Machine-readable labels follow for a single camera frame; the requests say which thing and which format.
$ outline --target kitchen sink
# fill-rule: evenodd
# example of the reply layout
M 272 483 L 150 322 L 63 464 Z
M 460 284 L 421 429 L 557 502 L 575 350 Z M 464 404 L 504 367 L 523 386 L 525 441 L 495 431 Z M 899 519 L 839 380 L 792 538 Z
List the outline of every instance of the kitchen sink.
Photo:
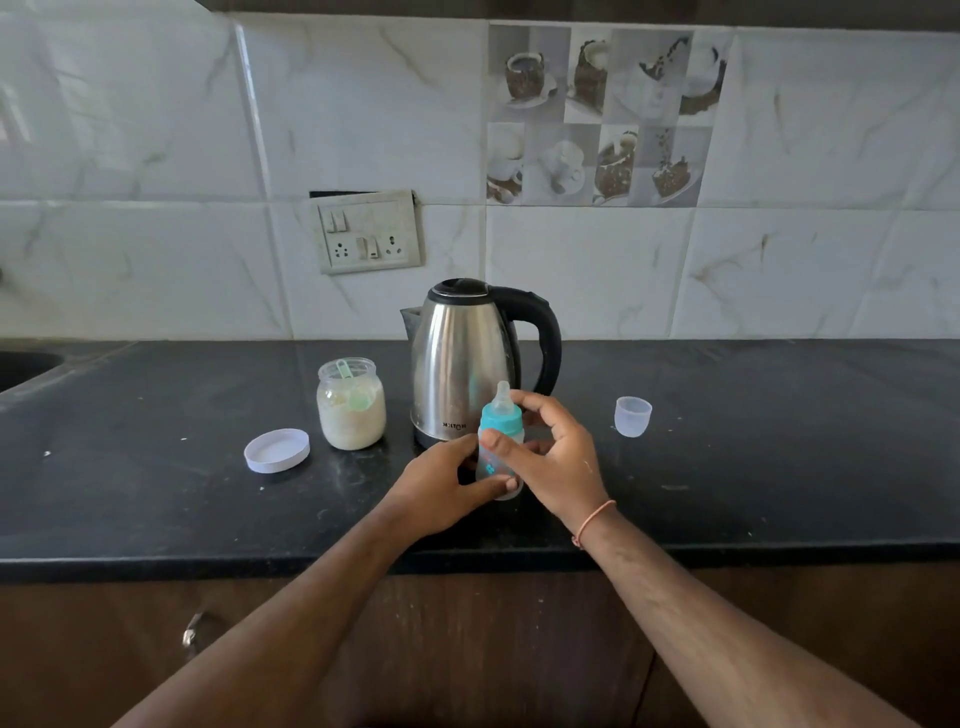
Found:
M 63 357 L 46 352 L 0 352 L 0 392 L 49 372 Z

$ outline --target forearm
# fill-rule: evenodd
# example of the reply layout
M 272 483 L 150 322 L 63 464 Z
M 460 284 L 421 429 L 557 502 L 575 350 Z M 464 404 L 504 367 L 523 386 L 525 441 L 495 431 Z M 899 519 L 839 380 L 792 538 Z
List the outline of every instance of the forearm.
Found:
M 615 510 L 581 541 L 712 728 L 915 725 L 733 607 Z
M 374 509 L 117 725 L 291 724 L 314 694 L 377 581 L 413 540 L 389 510 Z

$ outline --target person's left hand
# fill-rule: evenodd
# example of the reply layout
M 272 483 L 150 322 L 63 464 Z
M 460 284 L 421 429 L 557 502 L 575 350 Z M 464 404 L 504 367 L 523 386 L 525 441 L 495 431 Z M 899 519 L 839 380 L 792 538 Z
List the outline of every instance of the person's left hand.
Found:
M 514 477 L 494 475 L 460 485 L 457 468 L 477 447 L 476 435 L 439 443 L 410 461 L 377 506 L 400 518 L 411 538 L 448 529 L 470 511 L 516 490 Z

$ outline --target kettle handle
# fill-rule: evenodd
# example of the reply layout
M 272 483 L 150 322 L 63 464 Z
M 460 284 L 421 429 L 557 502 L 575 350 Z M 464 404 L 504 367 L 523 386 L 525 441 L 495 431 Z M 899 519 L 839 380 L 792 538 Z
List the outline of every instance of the kettle handle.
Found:
M 540 366 L 540 375 L 534 392 L 549 395 L 557 383 L 560 375 L 560 360 L 563 354 L 563 343 L 560 335 L 560 324 L 554 315 L 550 304 L 535 293 L 521 291 L 518 288 L 507 288 L 500 285 L 490 286 L 493 302 L 500 309 L 500 313 L 508 323 L 512 321 L 526 321 L 537 327 L 540 335 L 540 351 L 543 353 L 543 364 Z M 514 350 L 516 371 L 519 371 L 520 352 L 516 338 L 510 333 L 511 348 Z M 519 377 L 516 386 L 520 386 Z

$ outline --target person's right hand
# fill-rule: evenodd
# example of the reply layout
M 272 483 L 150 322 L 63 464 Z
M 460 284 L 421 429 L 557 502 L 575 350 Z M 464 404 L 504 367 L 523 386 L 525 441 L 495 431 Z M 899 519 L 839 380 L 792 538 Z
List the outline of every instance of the person's right hand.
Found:
M 587 517 L 609 498 L 600 479 L 593 438 L 552 397 L 512 390 L 516 404 L 529 410 L 527 424 L 550 427 L 553 441 L 518 445 L 495 429 L 485 429 L 480 444 L 523 478 L 547 510 L 576 533 Z

